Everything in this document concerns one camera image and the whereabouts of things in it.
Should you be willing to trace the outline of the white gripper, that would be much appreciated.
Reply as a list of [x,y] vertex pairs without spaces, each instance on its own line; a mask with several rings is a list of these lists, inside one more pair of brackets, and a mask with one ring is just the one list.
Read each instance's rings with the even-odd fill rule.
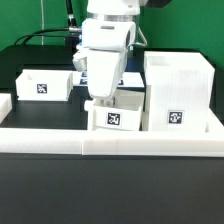
[[134,43],[133,21],[112,22],[86,19],[82,24],[82,45],[73,55],[77,71],[86,71],[92,98],[115,105],[114,93],[127,65],[128,47]]

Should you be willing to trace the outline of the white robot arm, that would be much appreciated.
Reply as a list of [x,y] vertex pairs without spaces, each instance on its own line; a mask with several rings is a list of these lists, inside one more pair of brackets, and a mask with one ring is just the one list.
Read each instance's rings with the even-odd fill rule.
[[77,71],[86,71],[91,98],[113,101],[133,45],[148,42],[139,27],[141,7],[163,8],[172,0],[88,0],[81,45],[73,55]]

